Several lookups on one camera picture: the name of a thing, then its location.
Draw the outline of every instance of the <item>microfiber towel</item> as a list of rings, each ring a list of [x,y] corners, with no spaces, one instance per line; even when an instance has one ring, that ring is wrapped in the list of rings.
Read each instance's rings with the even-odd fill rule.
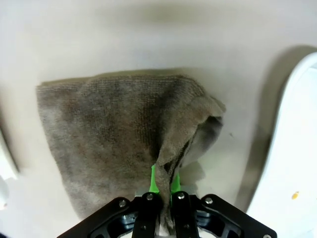
[[[173,233],[170,184],[217,139],[224,105],[184,75],[95,76],[37,87],[39,115],[81,219],[149,187],[151,166]]]

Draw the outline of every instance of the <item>orange speck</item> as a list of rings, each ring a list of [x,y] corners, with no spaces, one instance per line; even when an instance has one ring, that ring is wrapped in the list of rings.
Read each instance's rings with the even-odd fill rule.
[[[298,198],[299,192],[295,192],[292,196],[292,199],[295,200],[296,198]]]

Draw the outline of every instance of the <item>white plastic object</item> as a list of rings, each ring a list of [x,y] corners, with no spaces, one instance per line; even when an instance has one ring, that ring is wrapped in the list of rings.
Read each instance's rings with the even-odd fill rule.
[[[17,179],[17,174],[18,171],[0,130],[0,176],[2,176],[3,179]]]
[[[317,225],[317,53],[292,71],[248,215],[295,238]]]

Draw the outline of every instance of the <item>screw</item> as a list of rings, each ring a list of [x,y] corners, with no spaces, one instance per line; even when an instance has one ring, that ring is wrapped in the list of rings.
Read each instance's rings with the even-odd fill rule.
[[[120,201],[120,203],[119,203],[119,207],[125,207],[125,205],[127,205],[127,202],[126,201],[124,201],[124,200],[122,200],[122,201]]]
[[[181,192],[177,195],[177,198],[178,199],[184,199],[185,198],[185,195]]]
[[[207,204],[212,204],[212,203],[213,203],[211,197],[206,197],[206,198],[205,198],[205,202],[206,202]]]
[[[148,201],[152,201],[153,198],[154,198],[153,194],[150,193],[150,194],[147,195],[147,200]]]

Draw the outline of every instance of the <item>towel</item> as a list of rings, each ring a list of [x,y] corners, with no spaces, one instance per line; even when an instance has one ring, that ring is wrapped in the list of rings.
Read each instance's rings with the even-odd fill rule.
[[[170,184],[216,141],[224,105],[186,75],[95,76],[43,83],[38,111],[79,218],[149,187],[151,166],[171,234]]]

